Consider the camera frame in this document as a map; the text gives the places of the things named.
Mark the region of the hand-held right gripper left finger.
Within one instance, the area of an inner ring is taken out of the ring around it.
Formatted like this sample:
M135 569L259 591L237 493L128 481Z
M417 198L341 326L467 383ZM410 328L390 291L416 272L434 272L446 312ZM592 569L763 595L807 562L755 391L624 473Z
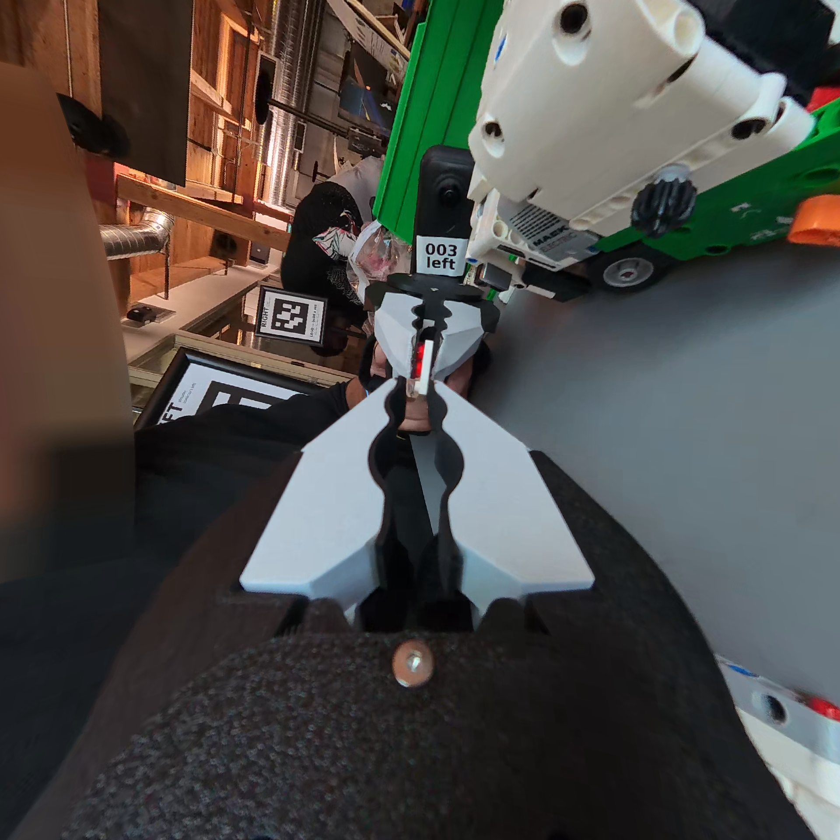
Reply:
M385 496L371 448L398 384L386 381L302 449L239 576L244 591L331 599L348 612L377 588Z

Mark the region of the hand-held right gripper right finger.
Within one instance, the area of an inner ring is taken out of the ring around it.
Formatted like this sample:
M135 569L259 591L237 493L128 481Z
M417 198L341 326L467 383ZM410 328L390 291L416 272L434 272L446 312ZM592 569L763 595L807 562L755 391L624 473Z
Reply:
M447 384L429 388L444 592L483 616L500 599L590 590L594 573L528 447Z

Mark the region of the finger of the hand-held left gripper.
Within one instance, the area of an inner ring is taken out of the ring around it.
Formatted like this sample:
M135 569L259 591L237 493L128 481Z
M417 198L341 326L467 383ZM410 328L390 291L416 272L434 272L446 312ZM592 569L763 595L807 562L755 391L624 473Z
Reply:
M424 304L412 296L384 296L374 335L394 375L418 381L424 365Z
M471 358L484 339L481 311L477 305L462 301L444 301L444 327L437 348L432 379L445 381Z

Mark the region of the small white red lego piece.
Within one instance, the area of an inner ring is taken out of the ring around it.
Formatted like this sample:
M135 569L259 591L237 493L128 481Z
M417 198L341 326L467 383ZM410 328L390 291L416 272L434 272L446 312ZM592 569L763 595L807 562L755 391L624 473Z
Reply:
M427 396L433 362L434 341L432 339L419 340L415 347L410 376L406 384L406 394L409 398Z

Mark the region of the silver metal duct elbow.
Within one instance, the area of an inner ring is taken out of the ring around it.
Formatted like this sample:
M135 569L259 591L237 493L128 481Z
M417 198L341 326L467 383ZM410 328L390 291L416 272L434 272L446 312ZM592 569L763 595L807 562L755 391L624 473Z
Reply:
M101 224L99 233L107 261L164 253L170 243L175 217L146 207L137 224Z

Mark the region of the green white lego truck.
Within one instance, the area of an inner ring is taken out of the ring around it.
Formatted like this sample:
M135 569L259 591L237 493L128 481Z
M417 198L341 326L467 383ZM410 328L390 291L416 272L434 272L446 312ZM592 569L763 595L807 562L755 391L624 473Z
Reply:
M466 261L634 293L785 239L838 248L838 4L505 2L469 134Z

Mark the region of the white lego beam assembly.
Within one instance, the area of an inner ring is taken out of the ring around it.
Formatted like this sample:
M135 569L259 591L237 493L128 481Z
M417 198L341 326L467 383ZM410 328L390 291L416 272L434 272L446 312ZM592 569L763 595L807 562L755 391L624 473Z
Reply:
M753 746L820 839L839 838L839 709L716 657Z

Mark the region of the person's left hand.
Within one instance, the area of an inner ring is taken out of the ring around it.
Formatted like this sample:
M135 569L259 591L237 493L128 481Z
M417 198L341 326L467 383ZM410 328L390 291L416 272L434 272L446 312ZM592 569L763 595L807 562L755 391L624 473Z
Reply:
M445 383L450 390L468 400L476 383L489 370L491 363L490 347L483 340L476 353L450 374ZM387 359L384 351L375 338L367 339L358 374L348 383L346 388L346 402L349 409L355 408L362 402L377 387L374 380L384 380L386 373ZM431 429L425 398L408 397L404 419L400 426L401 433L426 434Z

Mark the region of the clear plastic bag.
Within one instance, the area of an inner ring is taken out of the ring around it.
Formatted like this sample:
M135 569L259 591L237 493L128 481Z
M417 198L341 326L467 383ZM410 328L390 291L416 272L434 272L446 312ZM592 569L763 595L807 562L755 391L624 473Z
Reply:
M360 302L368 287L411 269L412 247L378 221L365 225L348 257L349 283Z

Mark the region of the small framed marker sign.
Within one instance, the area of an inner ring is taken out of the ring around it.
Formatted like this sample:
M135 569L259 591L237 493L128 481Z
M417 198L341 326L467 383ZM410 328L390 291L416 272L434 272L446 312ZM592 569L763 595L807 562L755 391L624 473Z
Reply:
M322 347L326 333L327 298L261 285L255 335L261 339Z

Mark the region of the green ridged panel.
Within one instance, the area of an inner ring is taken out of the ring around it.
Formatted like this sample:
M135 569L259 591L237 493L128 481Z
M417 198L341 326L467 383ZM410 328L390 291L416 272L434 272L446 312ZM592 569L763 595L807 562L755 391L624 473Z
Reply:
M419 168L436 145L466 149L502 1L434 1L413 43L373 215L413 239Z

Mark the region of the large framed marker sign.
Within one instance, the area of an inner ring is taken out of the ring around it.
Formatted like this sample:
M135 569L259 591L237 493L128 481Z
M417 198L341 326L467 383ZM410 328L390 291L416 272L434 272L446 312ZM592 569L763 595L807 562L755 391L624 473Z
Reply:
M180 348L135 420L134 429L139 431L194 417L217 406L265 410L294 395L313 395L321 389L319 384L251 364Z

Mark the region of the wooden beam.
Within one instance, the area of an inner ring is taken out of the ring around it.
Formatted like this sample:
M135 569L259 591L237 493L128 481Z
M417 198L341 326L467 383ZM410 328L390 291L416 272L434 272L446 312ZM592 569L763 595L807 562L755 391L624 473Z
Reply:
M117 175L115 184L119 198L174 217L182 217L248 242L265 245L281 253L288 250L288 232L262 224L252 217L126 175Z

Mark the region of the black hanging panel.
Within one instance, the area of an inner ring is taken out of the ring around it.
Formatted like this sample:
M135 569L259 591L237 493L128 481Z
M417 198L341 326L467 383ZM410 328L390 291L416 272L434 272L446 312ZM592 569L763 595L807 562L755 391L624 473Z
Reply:
M193 1L99 1L102 119L113 157L186 183Z

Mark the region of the corrugated silver duct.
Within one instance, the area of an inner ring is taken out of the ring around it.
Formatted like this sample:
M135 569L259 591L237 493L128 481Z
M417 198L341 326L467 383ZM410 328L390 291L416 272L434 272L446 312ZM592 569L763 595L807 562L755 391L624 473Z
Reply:
M306 99L317 51L319 4L314 1L279 1L272 9L269 57L274 76L266 130L266 190L262 202L287 205L291 171L298 157L295 147L299 115Z

